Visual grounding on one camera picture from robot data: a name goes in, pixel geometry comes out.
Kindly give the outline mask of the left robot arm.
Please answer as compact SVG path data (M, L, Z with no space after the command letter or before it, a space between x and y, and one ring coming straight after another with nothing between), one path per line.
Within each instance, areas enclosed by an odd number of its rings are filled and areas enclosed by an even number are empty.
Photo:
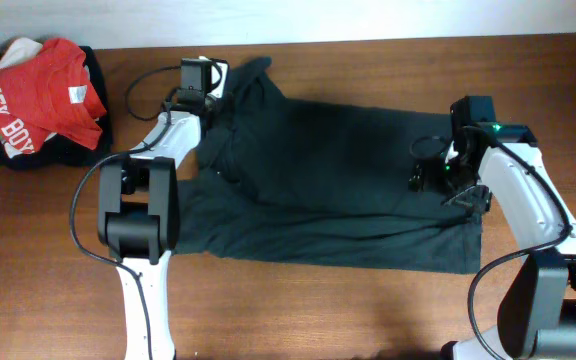
M177 168L222 104L229 65L200 56L177 66L153 129L127 156L100 168L98 236L123 293L128 359L173 359L167 277L179 235Z

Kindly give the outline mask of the dark green t-shirt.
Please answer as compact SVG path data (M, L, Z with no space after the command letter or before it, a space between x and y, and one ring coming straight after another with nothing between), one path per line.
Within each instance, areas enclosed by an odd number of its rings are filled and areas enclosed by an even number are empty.
M178 255L471 274L482 220L408 187L446 115L285 97L270 60L232 69L228 103L179 183Z

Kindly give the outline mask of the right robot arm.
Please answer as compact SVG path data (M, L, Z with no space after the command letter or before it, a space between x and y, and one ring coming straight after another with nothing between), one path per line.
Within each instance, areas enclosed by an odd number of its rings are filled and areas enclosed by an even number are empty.
M443 359L576 359L576 219L553 185L530 128L497 121L488 96L450 107L449 136L414 140L409 187L445 194L445 204L478 210L495 199L517 251L482 267L472 280L468 317L474 336L446 343ZM474 311L476 289L492 269L523 261L486 331Z

